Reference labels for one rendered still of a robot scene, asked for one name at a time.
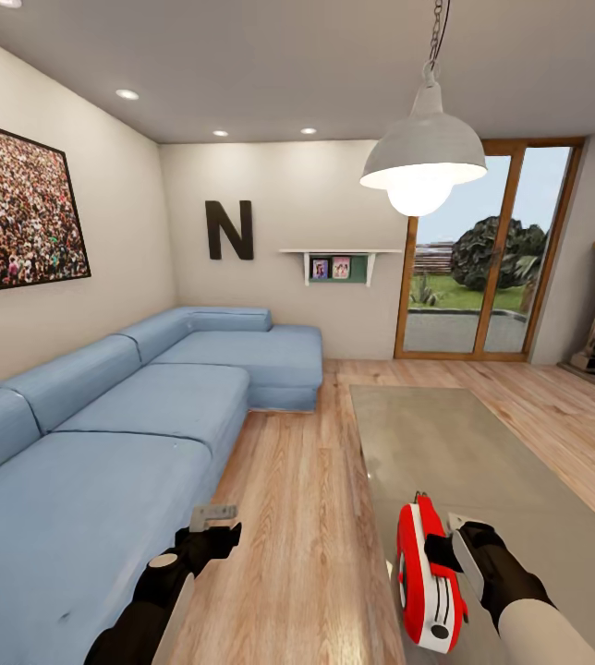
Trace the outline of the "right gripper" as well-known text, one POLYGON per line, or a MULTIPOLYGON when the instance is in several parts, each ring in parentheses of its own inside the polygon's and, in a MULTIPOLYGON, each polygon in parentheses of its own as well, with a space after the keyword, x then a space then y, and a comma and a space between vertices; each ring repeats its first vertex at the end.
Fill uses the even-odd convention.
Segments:
POLYGON ((425 540, 425 553, 429 562, 447 566, 454 572, 462 574, 463 569, 459 566, 459 562, 456 561, 453 554, 452 540, 453 537, 446 538, 430 533, 425 540))

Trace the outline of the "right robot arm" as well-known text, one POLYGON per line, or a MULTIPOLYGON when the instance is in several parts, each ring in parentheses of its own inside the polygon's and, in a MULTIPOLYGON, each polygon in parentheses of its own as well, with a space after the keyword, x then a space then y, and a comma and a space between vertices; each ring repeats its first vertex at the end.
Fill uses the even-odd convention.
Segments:
POLYGON ((595 665, 595 651, 555 608, 541 580, 528 573, 494 527, 448 513, 447 538, 430 533, 428 561, 466 574, 492 615, 511 665, 595 665))

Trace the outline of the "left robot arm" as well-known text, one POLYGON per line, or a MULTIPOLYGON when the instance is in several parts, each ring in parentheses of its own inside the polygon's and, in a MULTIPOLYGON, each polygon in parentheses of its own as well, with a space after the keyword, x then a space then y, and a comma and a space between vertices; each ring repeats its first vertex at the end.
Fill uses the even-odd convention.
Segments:
POLYGON ((84 665, 166 665, 200 570, 212 559, 227 559, 239 543, 240 522, 230 529, 209 521, 237 515, 231 503, 195 505, 190 526, 175 534, 174 548, 146 565, 132 603, 115 627, 96 639, 84 665))

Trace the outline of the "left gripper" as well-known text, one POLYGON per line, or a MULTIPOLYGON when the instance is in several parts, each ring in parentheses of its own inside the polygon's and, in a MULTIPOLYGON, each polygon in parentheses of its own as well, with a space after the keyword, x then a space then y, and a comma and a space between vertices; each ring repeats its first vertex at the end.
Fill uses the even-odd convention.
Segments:
POLYGON ((185 543, 194 543, 201 549, 203 565, 212 559, 227 559, 234 546, 238 546, 242 524, 239 522, 233 529, 230 526, 210 526, 200 533, 189 533, 189 527, 180 529, 175 534, 175 548, 185 543))

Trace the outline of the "radio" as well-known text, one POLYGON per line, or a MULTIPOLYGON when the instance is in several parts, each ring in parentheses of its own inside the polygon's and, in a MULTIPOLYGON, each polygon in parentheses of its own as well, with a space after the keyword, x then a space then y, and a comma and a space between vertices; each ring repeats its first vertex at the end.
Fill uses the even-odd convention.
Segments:
POLYGON ((468 607, 461 598, 456 572, 429 562, 427 536, 446 537, 442 521, 426 493, 403 506, 397 526, 399 594, 408 635, 427 650, 443 654, 456 645, 468 607))

